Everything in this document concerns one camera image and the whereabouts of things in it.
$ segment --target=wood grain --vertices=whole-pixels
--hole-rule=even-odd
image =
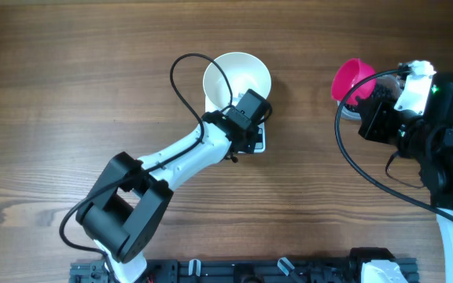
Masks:
[[[109,159],[153,153],[195,125],[172,92],[178,56],[244,51],[270,69],[267,151],[207,168],[178,190],[150,259],[345,255],[381,246],[417,257],[423,282],[444,280],[434,215],[375,189],[344,161],[333,136],[330,85],[348,58],[377,70],[414,59],[453,71],[453,2],[271,1],[0,7],[0,282],[63,282],[95,255],[57,228]],[[183,61],[176,83],[204,107],[207,63]],[[394,150],[342,131],[374,177],[422,201],[426,189],[383,175]],[[418,165],[392,173],[417,182]],[[131,202],[135,199],[127,196]],[[75,223],[67,233],[91,244]]]

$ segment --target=white robotic arm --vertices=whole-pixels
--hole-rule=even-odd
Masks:
[[[158,163],[173,157],[183,149],[192,145],[200,135],[201,128],[200,126],[197,126],[193,132],[166,149],[162,149],[158,153],[148,156],[139,157],[138,159],[142,161],[142,168],[151,168]],[[204,139],[201,144],[190,150],[187,154],[166,164],[163,168],[156,169],[149,174],[157,181],[166,181],[169,185],[169,189],[176,191],[181,184],[202,169],[223,160],[230,149],[230,145],[231,141],[228,140],[224,131],[220,130],[214,124],[204,123]],[[101,242],[98,240],[94,241],[99,248],[108,253],[116,279],[120,283],[136,282],[138,278],[141,277],[146,269],[146,260],[143,251],[140,251],[130,262],[119,263],[111,257],[111,252]]]
[[[158,153],[137,160],[126,153],[113,157],[90,191],[99,195],[79,208],[76,221],[109,256],[118,281],[135,282],[146,269],[142,250],[174,191],[207,166],[224,159],[235,162],[234,153],[253,153],[258,125],[270,109],[264,98],[248,90],[235,107],[206,112],[194,131]],[[107,185],[116,182],[120,185]],[[133,208],[116,194],[119,188],[141,200]]]
[[[408,72],[399,76],[404,80],[399,98],[372,97],[359,102],[359,134],[367,140],[394,144],[398,155],[414,158],[421,165],[421,180],[431,192],[430,206],[391,193],[378,182],[373,184],[437,214],[446,282],[453,283],[453,73],[436,73],[428,61],[401,66]]]

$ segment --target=black cable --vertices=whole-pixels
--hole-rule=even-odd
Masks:
[[[214,59],[210,58],[210,57],[207,57],[203,54],[199,54],[199,53],[188,53],[188,54],[185,54],[185,55],[182,55],[181,57],[179,57],[178,59],[176,59],[176,61],[174,61],[174,63],[172,64],[172,67],[171,67],[171,71],[170,71],[170,79],[171,79],[171,85],[172,85],[172,88],[174,89],[174,92],[176,92],[176,95],[179,97],[179,99],[181,100],[181,102],[188,108],[188,110],[190,110],[190,112],[192,112],[193,116],[195,117],[195,119],[197,119],[197,122],[198,124],[201,126],[201,135],[200,137],[191,145],[189,146],[187,149],[184,149],[183,151],[181,151],[180,153],[174,155],[173,157],[170,157],[168,158],[167,160],[165,161],[162,161],[162,162],[159,162],[157,165],[153,166],[153,167],[150,167],[148,169],[146,169],[146,172],[151,172],[151,171],[154,171],[156,169],[160,169],[162,168],[163,166],[165,166],[166,164],[178,159],[179,157],[187,154],[190,150],[194,149],[198,144],[200,144],[202,142],[202,140],[204,139],[204,133],[205,133],[205,130],[204,130],[204,123],[202,122],[202,119],[199,117],[199,115],[195,112],[195,110],[193,110],[193,108],[188,104],[188,102],[186,102],[186,99],[179,93],[179,90],[178,88],[176,87],[175,83],[174,83],[174,68],[175,66],[177,65],[177,63],[179,63],[182,59],[184,58],[187,58],[187,57],[200,57],[200,58],[204,58],[205,60],[207,61],[210,61],[211,63],[213,63],[217,68],[218,70],[221,72],[221,75],[223,75],[223,78],[225,79],[225,82],[226,82],[226,86],[228,86],[228,91],[230,91],[230,102],[228,103],[228,106],[225,107],[222,111],[226,110],[227,108],[231,107],[232,105],[232,101],[234,100],[234,92],[232,91],[232,88],[230,87],[230,83],[228,83],[228,78],[227,78],[227,75],[225,75],[225,72],[221,69],[221,67],[218,65],[218,63],[216,63],[214,61]]]
[[[398,156],[400,156],[401,152],[398,150],[396,151],[395,153],[393,153],[391,155],[391,157],[389,157],[389,160],[387,161],[387,164],[385,165],[385,174],[390,177],[391,179],[393,179],[394,181],[400,183],[400,184],[403,184],[405,186],[408,186],[408,187],[411,187],[411,188],[415,188],[415,189],[422,189],[424,188],[424,185],[422,186],[414,186],[414,185],[411,185],[407,182],[403,182],[401,180],[399,180],[398,178],[394,178],[392,177],[390,174],[389,174],[389,167],[391,166],[391,163],[394,161],[395,158],[397,158]]]
[[[344,143],[342,142],[342,137],[341,137],[341,134],[340,134],[340,117],[341,117],[341,114],[342,114],[342,109],[345,106],[345,102],[351,97],[351,95],[357,89],[359,89],[363,84],[371,81],[372,79],[376,79],[376,78],[381,77],[383,75],[390,75],[390,74],[404,73],[404,72],[408,72],[408,70],[405,69],[405,68],[401,68],[401,69],[389,70],[389,71],[385,71],[385,72],[379,72],[379,73],[374,74],[374,75],[370,75],[370,76],[366,77],[365,79],[361,80],[359,83],[355,84],[349,90],[349,92],[347,92],[345,97],[342,99],[341,103],[338,105],[337,114],[335,115],[335,138],[337,139],[338,148],[341,151],[341,153],[344,156],[344,158],[347,160],[347,162],[349,162],[349,164],[352,166],[352,168],[354,168],[354,170],[356,170],[356,172],[358,172],[361,176],[363,176],[363,178],[365,178],[368,182],[374,184],[376,187],[378,187],[379,189],[382,189],[386,193],[390,193],[394,197],[398,197],[401,200],[405,200],[406,202],[408,202],[410,204],[416,205],[416,206],[418,206],[420,208],[424,208],[427,211],[431,211],[432,213],[435,213],[435,214],[437,214],[439,216],[442,216],[442,217],[446,218],[447,220],[453,222],[453,215],[450,215],[450,214],[448,214],[445,211],[442,211],[440,209],[434,208],[434,207],[432,207],[432,206],[430,206],[428,204],[425,204],[425,203],[423,203],[423,202],[421,202],[419,200],[415,200],[415,199],[413,199],[413,198],[411,198],[409,196],[406,196],[406,195],[404,195],[402,193],[399,193],[399,192],[395,191],[394,189],[391,189],[388,186],[385,186],[385,185],[381,184],[380,182],[378,182],[377,180],[375,180],[374,178],[369,176],[363,169],[361,169],[361,167],[359,167],[359,165],[356,162],[354,162],[354,160],[352,160],[352,158],[347,153],[347,150],[345,150]]]
[[[265,122],[268,120],[268,118],[270,118],[272,115],[272,105],[268,105],[268,115],[267,117],[261,119],[261,121],[258,122],[258,125],[260,125],[261,123]]]
[[[103,186],[102,188],[100,188],[99,190],[97,190],[95,193],[92,193],[91,195],[85,197],[83,200],[81,200],[78,204],[76,204],[74,207],[72,207],[68,213],[66,213],[66,215],[64,216],[64,218],[62,219],[61,221],[61,224],[59,225],[59,236],[61,237],[62,241],[69,247],[71,248],[74,248],[74,249],[77,249],[77,250],[80,250],[80,251],[85,251],[85,252],[96,252],[96,253],[99,253],[102,255],[102,257],[104,258],[104,261],[106,261],[106,265],[108,266],[108,270],[109,270],[109,276],[110,276],[110,279],[113,281],[113,282],[118,282],[114,276],[115,272],[113,271],[113,268],[112,268],[112,265],[111,265],[111,262],[109,260],[109,257],[108,257],[108,253],[106,253],[105,251],[101,250],[100,248],[91,248],[91,247],[87,247],[87,246],[82,246],[82,245],[79,245],[79,244],[75,244],[75,243],[72,243],[65,235],[65,227],[66,227],[66,224],[68,223],[68,220],[71,218],[72,215],[75,214],[75,212],[78,211],[78,209],[80,207],[82,207],[84,204],[92,201],[94,198],[102,195],[103,193],[105,193],[106,191],[112,189],[113,187],[118,187],[119,185],[121,185],[122,183],[124,182],[127,182],[131,180],[131,178],[123,178],[119,181],[116,181],[116,182],[112,182],[111,184],[108,184],[106,186]]]

